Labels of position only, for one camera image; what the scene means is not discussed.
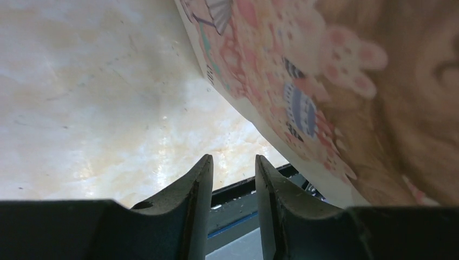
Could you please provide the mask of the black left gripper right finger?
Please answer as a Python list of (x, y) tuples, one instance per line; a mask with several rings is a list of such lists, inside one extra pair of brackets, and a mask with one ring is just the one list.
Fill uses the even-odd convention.
[(255, 186), (265, 259), (458, 259), (458, 208), (340, 209), (285, 178), (262, 155)]

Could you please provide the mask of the cream paper takeout bag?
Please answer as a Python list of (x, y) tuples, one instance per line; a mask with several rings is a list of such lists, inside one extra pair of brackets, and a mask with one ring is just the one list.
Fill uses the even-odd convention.
[(209, 83), (331, 204), (458, 205), (458, 1), (177, 1)]

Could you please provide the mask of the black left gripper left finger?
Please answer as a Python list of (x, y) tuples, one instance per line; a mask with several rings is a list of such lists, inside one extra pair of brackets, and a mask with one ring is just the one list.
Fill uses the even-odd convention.
[(126, 208), (114, 200), (1, 201), (1, 259), (204, 259), (213, 158)]

